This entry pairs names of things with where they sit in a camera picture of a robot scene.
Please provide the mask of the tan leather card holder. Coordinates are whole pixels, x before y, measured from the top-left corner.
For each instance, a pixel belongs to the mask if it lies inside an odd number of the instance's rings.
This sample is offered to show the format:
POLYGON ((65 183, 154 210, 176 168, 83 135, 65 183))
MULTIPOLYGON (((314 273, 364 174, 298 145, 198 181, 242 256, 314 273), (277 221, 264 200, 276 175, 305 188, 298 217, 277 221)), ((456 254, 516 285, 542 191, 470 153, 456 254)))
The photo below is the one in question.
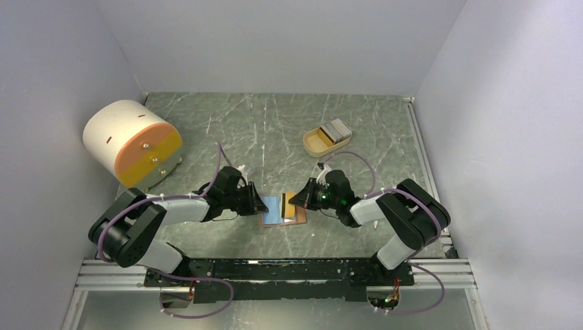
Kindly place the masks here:
POLYGON ((284 202, 283 195, 264 196, 261 197, 261 201, 267 206, 267 212, 259 213, 258 224, 262 228, 292 226, 307 222, 305 209, 284 202))

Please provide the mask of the yellow black striped card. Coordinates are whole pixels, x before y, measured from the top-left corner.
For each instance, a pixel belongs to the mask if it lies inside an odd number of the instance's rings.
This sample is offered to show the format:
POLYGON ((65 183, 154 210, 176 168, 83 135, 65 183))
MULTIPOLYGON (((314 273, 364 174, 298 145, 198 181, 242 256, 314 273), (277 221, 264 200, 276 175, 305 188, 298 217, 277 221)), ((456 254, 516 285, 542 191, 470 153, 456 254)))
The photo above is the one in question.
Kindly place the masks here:
POLYGON ((294 221, 296 219, 296 207, 290 203, 290 199, 295 196, 294 191, 284 192, 280 197, 280 216, 284 221, 294 221))

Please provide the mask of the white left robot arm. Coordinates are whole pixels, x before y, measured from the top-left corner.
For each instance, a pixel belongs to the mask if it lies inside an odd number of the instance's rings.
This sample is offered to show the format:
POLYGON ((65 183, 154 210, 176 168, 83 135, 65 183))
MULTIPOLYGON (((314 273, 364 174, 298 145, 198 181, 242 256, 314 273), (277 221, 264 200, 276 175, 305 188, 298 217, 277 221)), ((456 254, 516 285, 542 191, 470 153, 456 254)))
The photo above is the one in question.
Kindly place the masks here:
POLYGON ((185 195, 148 195, 137 188, 125 191, 91 226, 88 239, 98 256, 120 267, 141 265, 162 271, 174 286, 190 277, 188 257, 170 243, 155 240, 165 225, 212 221, 224 210, 240 217, 268 212, 254 182, 234 167, 224 166, 199 190, 185 195))

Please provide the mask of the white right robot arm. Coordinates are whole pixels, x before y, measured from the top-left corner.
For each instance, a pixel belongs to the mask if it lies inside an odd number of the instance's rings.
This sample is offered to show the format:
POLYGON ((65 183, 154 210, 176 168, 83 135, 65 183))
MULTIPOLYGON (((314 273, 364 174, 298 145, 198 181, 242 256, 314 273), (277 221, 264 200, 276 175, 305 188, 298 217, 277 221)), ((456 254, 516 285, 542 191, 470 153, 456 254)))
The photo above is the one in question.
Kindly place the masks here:
POLYGON ((380 285, 389 284, 404 261, 437 241, 451 223, 446 208, 412 179, 358 197, 342 170, 329 171, 322 183, 310 178, 289 203, 313 211, 332 209, 351 228, 386 220, 394 235, 371 257, 371 276, 380 285))

